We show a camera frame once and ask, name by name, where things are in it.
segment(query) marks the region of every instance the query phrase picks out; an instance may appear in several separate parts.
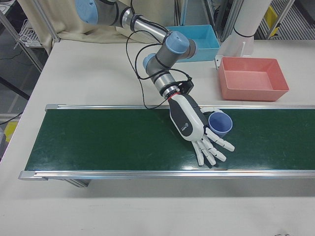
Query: robot finger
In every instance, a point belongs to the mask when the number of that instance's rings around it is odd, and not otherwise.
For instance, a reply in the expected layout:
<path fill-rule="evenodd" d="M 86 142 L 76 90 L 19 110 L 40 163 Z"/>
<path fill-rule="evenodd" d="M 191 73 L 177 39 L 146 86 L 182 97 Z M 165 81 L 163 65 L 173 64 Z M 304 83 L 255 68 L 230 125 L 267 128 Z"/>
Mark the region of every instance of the robot finger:
<path fill-rule="evenodd" d="M 215 107 L 202 107 L 200 108 L 202 113 L 206 113 L 206 112 L 223 112 L 218 108 Z"/>
<path fill-rule="evenodd" d="M 215 158 L 213 157 L 213 155 L 211 153 L 209 153 L 209 151 L 206 149 L 206 147 L 204 146 L 203 142 L 197 141 L 202 153 L 205 155 L 205 157 L 208 159 L 208 161 L 210 162 L 210 164 L 212 166 L 214 166 L 216 164 Z"/>
<path fill-rule="evenodd" d="M 212 143 L 209 141 L 209 139 L 207 138 L 207 136 L 204 136 L 203 139 L 203 144 L 205 146 L 206 149 L 208 149 L 208 151 L 217 159 L 221 160 L 221 161 L 226 161 L 226 156 L 224 156 L 223 153 L 221 153 L 220 151 L 218 151 L 213 145 Z"/>
<path fill-rule="evenodd" d="M 225 149 L 229 151 L 234 151 L 235 147 L 230 144 L 228 141 L 225 141 L 221 139 L 218 135 L 216 135 L 214 132 L 212 132 L 209 128 L 206 128 L 206 135 L 209 139 L 211 139 L 216 144 L 219 144 L 220 146 L 224 147 Z"/>
<path fill-rule="evenodd" d="M 199 166 L 203 166 L 204 159 L 203 159 L 203 154 L 201 152 L 201 149 L 199 148 L 199 145 L 195 141 L 192 141 L 191 143 L 192 143 L 192 146 L 195 149 L 195 152 L 196 152 L 196 155 L 197 155 L 198 165 Z"/>

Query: logo on robot hand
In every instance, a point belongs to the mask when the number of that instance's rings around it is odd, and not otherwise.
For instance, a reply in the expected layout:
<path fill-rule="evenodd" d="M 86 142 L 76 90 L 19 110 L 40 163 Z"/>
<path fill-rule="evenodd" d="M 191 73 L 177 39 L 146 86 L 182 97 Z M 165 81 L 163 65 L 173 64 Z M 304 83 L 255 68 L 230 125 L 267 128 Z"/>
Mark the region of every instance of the logo on robot hand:
<path fill-rule="evenodd" d="M 181 128 L 181 130 L 184 131 L 185 129 L 188 128 L 188 126 L 189 126 L 188 123 L 185 123 L 185 125 Z"/>

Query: robotic arm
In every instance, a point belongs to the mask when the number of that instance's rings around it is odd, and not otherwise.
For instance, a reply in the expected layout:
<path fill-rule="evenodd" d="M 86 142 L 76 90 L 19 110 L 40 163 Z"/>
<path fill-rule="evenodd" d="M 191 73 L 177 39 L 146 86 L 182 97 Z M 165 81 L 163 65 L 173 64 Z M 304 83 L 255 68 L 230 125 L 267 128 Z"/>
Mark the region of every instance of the robotic arm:
<path fill-rule="evenodd" d="M 190 58 L 195 54 L 196 44 L 177 31 L 148 21 L 143 16 L 132 12 L 131 8 L 116 0 L 75 0 L 80 18 L 89 24 L 102 24 L 139 31 L 153 41 L 163 42 L 156 54 L 149 54 L 143 61 L 143 66 L 160 95 L 168 100 L 170 117 L 181 136 L 191 141 L 197 154 L 198 164 L 204 164 L 206 157 L 211 165 L 215 158 L 225 161 L 226 157 L 217 151 L 210 140 L 229 151 L 234 146 L 219 138 L 209 129 L 207 119 L 194 99 L 188 95 L 193 83 L 176 82 L 168 69 L 177 60 Z"/>

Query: green conveyor belt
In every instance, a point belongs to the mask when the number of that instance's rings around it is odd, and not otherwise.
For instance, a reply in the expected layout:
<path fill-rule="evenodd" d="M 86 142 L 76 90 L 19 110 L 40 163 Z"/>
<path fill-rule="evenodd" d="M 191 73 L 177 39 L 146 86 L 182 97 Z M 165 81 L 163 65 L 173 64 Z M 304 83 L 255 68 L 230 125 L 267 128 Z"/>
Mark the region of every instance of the green conveyor belt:
<path fill-rule="evenodd" d="M 25 170 L 315 170 L 315 110 L 225 110 L 234 144 L 199 167 L 160 110 L 48 110 Z"/>

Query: beige curtain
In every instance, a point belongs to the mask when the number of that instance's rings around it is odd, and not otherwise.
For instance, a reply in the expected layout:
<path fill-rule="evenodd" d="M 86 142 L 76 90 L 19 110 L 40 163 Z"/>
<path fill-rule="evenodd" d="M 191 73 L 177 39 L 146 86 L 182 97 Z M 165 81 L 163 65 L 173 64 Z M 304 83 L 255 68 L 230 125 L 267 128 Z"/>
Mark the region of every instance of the beige curtain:
<path fill-rule="evenodd" d="M 39 40 L 50 53 L 52 37 L 37 12 L 32 0 L 18 0 L 27 18 L 31 22 Z M 130 0 L 121 0 L 126 5 Z M 93 43 L 123 43 L 130 31 L 111 26 L 94 26 L 84 23 L 76 13 L 74 0 L 39 0 L 45 14 L 61 39 Z M 174 24 L 174 1 L 171 0 L 134 0 L 137 13 L 164 26 Z M 133 38 L 146 42 L 139 35 Z"/>

